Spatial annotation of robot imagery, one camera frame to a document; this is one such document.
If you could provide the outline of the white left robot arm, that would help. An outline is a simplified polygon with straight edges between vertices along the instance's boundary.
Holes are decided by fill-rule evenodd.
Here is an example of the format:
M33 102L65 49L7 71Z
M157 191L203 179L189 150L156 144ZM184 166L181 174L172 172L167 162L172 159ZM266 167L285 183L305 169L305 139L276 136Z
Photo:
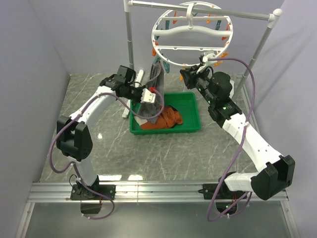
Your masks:
M133 86L135 78L135 70L121 65L116 74L100 82L96 92L80 109L57 120L56 147L76 167L76 172L85 183L82 193L88 199L95 199L100 193L100 187L95 184L98 175L89 158L93 148L89 128L118 98L140 102L144 88Z

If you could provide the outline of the aluminium mounting rail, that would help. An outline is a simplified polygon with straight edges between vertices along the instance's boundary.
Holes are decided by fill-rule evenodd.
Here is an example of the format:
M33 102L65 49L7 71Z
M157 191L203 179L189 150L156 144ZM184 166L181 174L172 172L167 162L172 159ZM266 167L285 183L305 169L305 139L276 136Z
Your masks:
M115 185L115 203L182 203L210 202L198 190L203 188L203 180L169 181L113 181L102 185ZM27 202L29 203L97 203L97 200L72 200L68 183L33 183Z

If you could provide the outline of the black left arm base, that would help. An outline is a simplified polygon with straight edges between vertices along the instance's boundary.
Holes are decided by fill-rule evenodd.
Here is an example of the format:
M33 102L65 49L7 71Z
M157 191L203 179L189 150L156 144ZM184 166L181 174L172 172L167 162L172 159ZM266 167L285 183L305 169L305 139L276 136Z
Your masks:
M114 199L116 186L114 184L99 184L89 187L91 190ZM89 190L82 184L78 183L72 186L70 200L100 200L102 197Z

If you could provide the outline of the teal clothes peg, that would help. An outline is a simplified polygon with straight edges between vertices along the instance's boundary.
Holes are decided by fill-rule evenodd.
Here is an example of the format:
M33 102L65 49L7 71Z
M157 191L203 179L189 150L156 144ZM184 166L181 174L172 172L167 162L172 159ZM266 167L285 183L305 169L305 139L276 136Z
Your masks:
M165 20L165 30L169 30L170 20Z
M170 73L170 64L169 63L164 61L163 67L164 67L165 73Z
M160 60L161 60L160 56L156 55L153 64L156 64L156 63L160 62Z

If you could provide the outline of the green plastic tray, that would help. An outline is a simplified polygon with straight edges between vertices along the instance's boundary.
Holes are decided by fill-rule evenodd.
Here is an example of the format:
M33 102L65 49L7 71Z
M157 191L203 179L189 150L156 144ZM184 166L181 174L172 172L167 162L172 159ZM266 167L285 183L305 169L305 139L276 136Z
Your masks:
M134 116L130 116L130 132L134 135L170 134L170 133L190 133L201 129L201 121L193 92L165 93L164 100L166 106L175 108L183 118L183 123L175 125L173 128L142 130L135 121Z

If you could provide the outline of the white grey drying rack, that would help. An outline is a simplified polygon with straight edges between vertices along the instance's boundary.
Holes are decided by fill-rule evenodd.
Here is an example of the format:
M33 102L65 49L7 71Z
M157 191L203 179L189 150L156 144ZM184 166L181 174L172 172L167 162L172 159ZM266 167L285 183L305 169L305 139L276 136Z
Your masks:
M189 68L190 64L180 64L173 61L170 61L168 58L164 57L160 50L180 50L180 51L215 51L216 60L225 60L225 58L220 58L220 55L224 53L228 46L230 45L232 36L233 36L233 25L231 18L239 17L239 18L247 18L247 19L256 19L256 20L265 20L268 22L267 28L258 44L256 51L254 52L250 63L246 66L246 71L243 74L243 77L240 83L237 86L237 90L241 90L245 84L245 81L248 76L252 73L252 68L259 56L261 50L263 49L272 29L275 27L278 19L282 15L281 9L275 9L271 14L260 14L260 13L250 13L250 12L240 12L240 11L230 11L219 8L218 6L202 1L191 1L185 2L180 5L173 4L164 4L157 2L147 2L140 0L125 0L124 4L124 12L126 17L126 28L127 28L127 44L128 44L128 57L129 57L129 66L134 68L134 55L133 55L133 40L132 40L132 25L131 25L131 9L133 6L142 6L142 7L151 7L151 8L160 8L166 9L166 12L161 15L156 21L153 29L152 29L152 45L155 49L156 53L161 57L161 59L167 63L173 64L179 67L187 67ZM177 21L188 21L187 25L178 26L169 30L157 30L156 27L160 24L162 20L177 20ZM226 20L228 22L229 31L219 31L213 30L204 26L194 25L195 20ZM189 47L189 46L157 46L155 44L155 36L170 36L177 33L182 32L196 32L203 33L209 36L216 37L226 37L228 40L226 41L223 47Z

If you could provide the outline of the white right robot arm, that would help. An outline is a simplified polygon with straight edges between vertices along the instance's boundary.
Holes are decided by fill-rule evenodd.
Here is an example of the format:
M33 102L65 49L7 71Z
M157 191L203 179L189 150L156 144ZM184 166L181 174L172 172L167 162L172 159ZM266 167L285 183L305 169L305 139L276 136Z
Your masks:
M230 134L251 158L255 173L229 172L219 179L214 194L230 198L236 191L253 192L268 200L289 187L293 180L295 160L270 146L252 127L242 110L232 101L230 76L214 72L211 67L200 71L198 66L180 70L185 86L197 89L208 103L208 112L220 128Z

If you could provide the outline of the orange white underwear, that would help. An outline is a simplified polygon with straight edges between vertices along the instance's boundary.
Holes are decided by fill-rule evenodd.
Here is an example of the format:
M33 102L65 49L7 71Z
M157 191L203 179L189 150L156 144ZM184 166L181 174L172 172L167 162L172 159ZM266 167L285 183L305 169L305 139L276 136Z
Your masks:
M135 121L142 130L169 129L183 123L179 111L172 106L165 106L163 112L158 116L156 123L150 123L146 119L134 116Z

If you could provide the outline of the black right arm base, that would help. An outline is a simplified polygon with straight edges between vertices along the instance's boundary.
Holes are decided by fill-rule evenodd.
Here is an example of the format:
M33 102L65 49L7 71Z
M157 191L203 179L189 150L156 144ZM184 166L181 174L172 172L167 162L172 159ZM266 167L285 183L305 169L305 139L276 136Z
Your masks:
M204 200L211 200L213 195L216 192L216 188L218 186L218 183L204 183L202 186L203 187L198 190L198 193L203 195ZM245 192L243 192L243 191L230 191L228 186L225 184L225 182L223 182L221 184L221 187L220 187L215 199L216 200L217 199L237 200L240 197L242 197L243 199L247 198L247 196L245 195Z

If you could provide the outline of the white round clip hanger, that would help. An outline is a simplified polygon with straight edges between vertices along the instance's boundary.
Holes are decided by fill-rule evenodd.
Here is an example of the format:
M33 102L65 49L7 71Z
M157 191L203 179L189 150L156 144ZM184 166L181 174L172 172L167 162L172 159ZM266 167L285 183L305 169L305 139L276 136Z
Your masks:
M226 20L195 20L194 25L204 26L213 30L229 31L229 25ZM169 28L187 25L188 21L170 20ZM156 27L157 30L165 30L165 19ZM170 36L155 36L157 46L189 46L189 47L223 47L228 38L209 36L203 33L182 32ZM199 51L180 51L180 50L160 50L160 53L170 61L180 64L195 65Z

